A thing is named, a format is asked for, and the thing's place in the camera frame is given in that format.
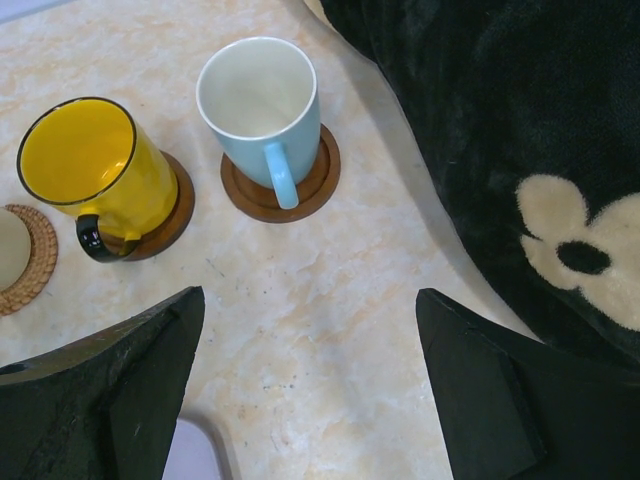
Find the cream yellow mug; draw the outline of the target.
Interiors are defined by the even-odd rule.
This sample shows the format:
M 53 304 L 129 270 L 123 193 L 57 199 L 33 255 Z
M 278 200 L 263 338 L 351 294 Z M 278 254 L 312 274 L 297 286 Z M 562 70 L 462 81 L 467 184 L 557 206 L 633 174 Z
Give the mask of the cream yellow mug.
M 1 290 L 18 281 L 31 256 L 31 237 L 26 224 L 13 212 L 1 209 Z

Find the woven rattan coaster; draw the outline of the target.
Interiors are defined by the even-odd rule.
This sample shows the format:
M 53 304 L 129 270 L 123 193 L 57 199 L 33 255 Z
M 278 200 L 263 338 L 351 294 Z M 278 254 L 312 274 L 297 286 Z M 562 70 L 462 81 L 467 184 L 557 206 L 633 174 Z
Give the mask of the woven rattan coaster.
M 27 268 L 16 283 L 1 290 L 1 315 L 7 316 L 28 305 L 47 285 L 58 259 L 58 241 L 52 223 L 36 208 L 22 204 L 2 208 L 15 213 L 26 224 L 31 237 Z

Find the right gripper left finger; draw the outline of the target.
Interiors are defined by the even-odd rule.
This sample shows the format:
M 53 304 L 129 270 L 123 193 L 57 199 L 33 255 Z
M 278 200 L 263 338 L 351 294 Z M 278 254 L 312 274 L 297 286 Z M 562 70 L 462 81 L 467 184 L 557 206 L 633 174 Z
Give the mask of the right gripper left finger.
M 4 479 L 159 479 L 200 339 L 204 292 L 1 369 Z

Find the white mug blue handle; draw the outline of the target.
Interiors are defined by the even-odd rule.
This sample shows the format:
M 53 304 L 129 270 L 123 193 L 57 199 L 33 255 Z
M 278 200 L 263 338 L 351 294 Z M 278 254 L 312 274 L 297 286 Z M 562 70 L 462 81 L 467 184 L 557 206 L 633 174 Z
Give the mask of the white mug blue handle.
M 284 210 L 299 205 L 321 135 L 316 70 L 284 39 L 256 36 L 213 54 L 196 84 L 201 117 L 249 180 L 274 191 Z

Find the dark wooden coaster back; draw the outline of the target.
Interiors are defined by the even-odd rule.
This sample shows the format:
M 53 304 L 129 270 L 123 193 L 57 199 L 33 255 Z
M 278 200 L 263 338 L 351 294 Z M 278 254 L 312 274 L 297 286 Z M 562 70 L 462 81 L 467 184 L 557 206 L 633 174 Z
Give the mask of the dark wooden coaster back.
M 240 211 L 266 223 L 290 223 L 312 215 L 330 199 L 340 179 L 341 156 L 333 134 L 322 124 L 314 165 L 296 186 L 299 205 L 290 210 L 282 209 L 273 190 L 250 180 L 226 154 L 222 155 L 220 173 L 225 192 Z

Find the amber yellow glass mug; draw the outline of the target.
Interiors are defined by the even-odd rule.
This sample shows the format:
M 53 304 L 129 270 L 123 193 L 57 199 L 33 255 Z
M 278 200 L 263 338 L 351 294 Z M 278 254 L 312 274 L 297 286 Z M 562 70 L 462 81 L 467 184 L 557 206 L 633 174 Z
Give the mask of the amber yellow glass mug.
M 177 176 L 131 113 L 103 97 L 66 100 L 25 132 L 16 168 L 25 190 L 75 221 L 93 260 L 129 259 L 179 198 Z

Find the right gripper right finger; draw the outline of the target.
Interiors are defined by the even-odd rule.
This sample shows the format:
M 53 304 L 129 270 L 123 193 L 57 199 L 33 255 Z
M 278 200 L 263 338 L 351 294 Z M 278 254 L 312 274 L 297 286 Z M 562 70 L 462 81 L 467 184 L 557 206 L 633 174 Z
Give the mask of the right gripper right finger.
M 638 371 L 560 352 L 431 288 L 416 318 L 454 478 L 638 478 Z

